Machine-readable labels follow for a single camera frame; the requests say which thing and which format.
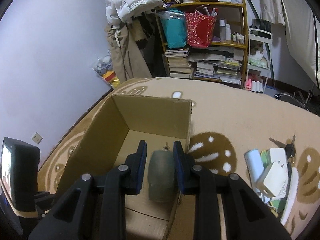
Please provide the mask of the light blue power bank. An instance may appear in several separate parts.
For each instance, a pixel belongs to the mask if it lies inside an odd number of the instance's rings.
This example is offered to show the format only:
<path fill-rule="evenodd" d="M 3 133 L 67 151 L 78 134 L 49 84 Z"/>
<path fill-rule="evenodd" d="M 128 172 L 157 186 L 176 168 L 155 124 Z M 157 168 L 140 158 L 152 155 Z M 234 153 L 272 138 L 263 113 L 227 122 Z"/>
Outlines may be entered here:
<path fill-rule="evenodd" d="M 260 190 L 256 186 L 258 179 L 264 171 L 260 152 L 257 149 L 250 150 L 244 154 L 244 158 L 247 164 L 252 189 L 255 193 L 260 194 Z"/>

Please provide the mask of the round case with cartoon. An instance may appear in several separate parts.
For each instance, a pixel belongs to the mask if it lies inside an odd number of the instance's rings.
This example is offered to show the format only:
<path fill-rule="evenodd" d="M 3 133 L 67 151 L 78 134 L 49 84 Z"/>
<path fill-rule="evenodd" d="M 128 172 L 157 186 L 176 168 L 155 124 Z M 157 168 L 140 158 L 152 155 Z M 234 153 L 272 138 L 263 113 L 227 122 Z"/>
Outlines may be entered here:
<path fill-rule="evenodd" d="M 148 166 L 149 200 L 168 203 L 175 194 L 175 163 L 171 151 L 157 150 L 152 153 Z"/>

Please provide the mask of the brown cardboard box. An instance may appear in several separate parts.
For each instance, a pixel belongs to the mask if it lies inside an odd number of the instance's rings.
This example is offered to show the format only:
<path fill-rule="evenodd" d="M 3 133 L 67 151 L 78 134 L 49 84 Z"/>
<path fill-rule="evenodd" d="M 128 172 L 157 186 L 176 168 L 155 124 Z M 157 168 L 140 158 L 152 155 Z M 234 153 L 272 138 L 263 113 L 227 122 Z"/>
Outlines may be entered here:
<path fill-rule="evenodd" d="M 84 173 L 104 175 L 135 153 L 140 141 L 147 144 L 147 161 L 165 146 L 190 139 L 191 100 L 138 95 L 112 95 L 95 114 L 84 136 L 69 157 L 57 187 L 61 197 Z M 127 239 L 167 239 L 177 200 L 149 200 L 148 177 L 139 195 L 125 197 Z"/>

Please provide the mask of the white control panel device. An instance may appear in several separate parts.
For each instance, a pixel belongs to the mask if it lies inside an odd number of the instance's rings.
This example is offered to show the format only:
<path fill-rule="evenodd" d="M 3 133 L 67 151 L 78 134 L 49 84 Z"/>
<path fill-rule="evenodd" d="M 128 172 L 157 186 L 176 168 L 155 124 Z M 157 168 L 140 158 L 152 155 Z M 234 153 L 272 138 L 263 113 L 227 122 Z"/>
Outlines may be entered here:
<path fill-rule="evenodd" d="M 271 148 L 267 151 L 268 163 L 278 163 L 282 168 L 287 169 L 287 156 L 284 148 Z"/>

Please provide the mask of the green paddle fan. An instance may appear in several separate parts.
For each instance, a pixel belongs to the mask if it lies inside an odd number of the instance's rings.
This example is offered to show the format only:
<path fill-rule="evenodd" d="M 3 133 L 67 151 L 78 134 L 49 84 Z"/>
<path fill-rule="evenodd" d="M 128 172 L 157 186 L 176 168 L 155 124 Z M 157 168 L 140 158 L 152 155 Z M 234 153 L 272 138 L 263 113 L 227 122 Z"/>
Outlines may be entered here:
<path fill-rule="evenodd" d="M 261 160 L 263 161 L 264 170 L 268 167 L 268 165 L 270 165 L 268 163 L 268 159 L 267 159 L 267 151 L 268 150 L 261 152 Z M 287 171 L 287 175 L 288 175 L 288 182 L 287 182 L 287 187 L 288 187 L 288 184 L 289 184 L 288 167 L 287 167 L 286 171 Z M 277 197 L 277 198 L 268 198 L 263 194 L 263 200 L 268 205 L 273 206 L 273 208 L 276 210 L 277 213 L 280 213 L 280 212 L 282 212 L 282 209 L 283 209 L 282 206 L 284 205 L 286 195 L 287 195 L 287 188 L 286 188 L 286 193 L 283 194 L 282 196 Z"/>

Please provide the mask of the black key bunch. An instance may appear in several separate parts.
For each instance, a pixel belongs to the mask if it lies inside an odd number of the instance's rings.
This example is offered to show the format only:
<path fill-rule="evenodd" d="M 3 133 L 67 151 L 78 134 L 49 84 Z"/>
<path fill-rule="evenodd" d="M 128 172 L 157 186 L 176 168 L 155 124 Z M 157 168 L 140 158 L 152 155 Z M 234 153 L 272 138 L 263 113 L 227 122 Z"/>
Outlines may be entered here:
<path fill-rule="evenodd" d="M 293 135 L 291 141 L 285 144 L 273 138 L 269 138 L 269 141 L 273 142 L 279 148 L 283 148 L 285 150 L 287 162 L 290 163 L 292 166 L 295 164 L 296 161 L 295 139 L 296 136 Z"/>

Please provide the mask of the bag of plush toys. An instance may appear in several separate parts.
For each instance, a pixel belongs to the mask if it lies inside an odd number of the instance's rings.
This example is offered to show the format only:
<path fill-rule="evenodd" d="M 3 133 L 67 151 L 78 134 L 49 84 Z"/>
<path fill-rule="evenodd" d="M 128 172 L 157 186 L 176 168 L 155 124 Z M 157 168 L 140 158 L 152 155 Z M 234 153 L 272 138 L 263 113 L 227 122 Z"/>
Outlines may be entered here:
<path fill-rule="evenodd" d="M 120 80 L 114 71 L 113 63 L 110 55 L 98 58 L 93 64 L 92 70 L 106 81 L 113 89 L 120 85 Z"/>

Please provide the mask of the beige hanging trousers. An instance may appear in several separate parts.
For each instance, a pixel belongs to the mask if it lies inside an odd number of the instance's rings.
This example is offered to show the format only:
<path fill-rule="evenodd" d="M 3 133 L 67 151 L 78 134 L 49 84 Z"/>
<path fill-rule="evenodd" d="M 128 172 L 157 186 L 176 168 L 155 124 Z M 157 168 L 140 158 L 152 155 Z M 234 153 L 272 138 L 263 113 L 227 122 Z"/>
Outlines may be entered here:
<path fill-rule="evenodd" d="M 126 25 L 119 29 L 107 25 L 106 38 L 114 71 L 121 83 L 134 78 L 151 78 L 150 70 Z"/>

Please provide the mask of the white metal cart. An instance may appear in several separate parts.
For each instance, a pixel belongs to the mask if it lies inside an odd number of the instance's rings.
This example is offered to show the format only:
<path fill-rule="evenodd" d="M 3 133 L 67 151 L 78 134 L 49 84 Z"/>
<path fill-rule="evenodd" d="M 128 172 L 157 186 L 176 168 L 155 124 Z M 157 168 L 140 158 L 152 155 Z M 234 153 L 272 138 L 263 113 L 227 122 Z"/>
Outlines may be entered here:
<path fill-rule="evenodd" d="M 271 76 L 271 51 L 273 42 L 270 32 L 257 28 L 248 29 L 248 57 L 244 89 L 254 93 L 265 92 Z"/>

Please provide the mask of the wooden bookshelf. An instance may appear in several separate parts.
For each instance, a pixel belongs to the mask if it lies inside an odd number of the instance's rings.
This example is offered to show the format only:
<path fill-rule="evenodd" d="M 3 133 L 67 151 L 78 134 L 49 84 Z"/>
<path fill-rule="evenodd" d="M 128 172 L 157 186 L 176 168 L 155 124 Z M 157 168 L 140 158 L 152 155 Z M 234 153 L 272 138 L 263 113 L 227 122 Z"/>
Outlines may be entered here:
<path fill-rule="evenodd" d="M 164 0 L 155 14 L 170 77 L 242 87 L 248 52 L 245 0 Z"/>

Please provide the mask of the red gift bag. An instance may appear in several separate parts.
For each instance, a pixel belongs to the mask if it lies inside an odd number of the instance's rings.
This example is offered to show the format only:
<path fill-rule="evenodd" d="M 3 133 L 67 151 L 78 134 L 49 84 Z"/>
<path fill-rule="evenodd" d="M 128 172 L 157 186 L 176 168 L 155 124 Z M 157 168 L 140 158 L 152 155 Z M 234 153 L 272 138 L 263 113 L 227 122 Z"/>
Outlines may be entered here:
<path fill-rule="evenodd" d="M 185 13 L 187 42 L 194 48 L 211 45 L 216 17 L 197 13 Z"/>

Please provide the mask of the teal bag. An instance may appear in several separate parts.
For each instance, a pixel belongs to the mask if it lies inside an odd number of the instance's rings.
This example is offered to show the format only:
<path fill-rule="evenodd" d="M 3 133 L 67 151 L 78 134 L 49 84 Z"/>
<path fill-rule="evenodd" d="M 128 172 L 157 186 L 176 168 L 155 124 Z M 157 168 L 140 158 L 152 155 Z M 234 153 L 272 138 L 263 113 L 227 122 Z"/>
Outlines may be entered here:
<path fill-rule="evenodd" d="M 170 49 L 183 48 L 187 43 L 184 12 L 169 9 L 157 13 L 161 20 L 167 45 Z"/>

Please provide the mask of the white wall socket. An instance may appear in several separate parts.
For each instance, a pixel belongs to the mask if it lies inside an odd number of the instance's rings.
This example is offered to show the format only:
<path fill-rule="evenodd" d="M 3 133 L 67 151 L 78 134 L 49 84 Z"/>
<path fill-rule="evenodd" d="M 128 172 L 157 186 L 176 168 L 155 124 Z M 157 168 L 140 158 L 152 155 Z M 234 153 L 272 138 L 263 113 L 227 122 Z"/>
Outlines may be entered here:
<path fill-rule="evenodd" d="M 35 132 L 34 135 L 31 137 L 31 139 L 33 142 L 39 145 L 40 142 L 43 140 L 43 137 L 39 133 Z"/>

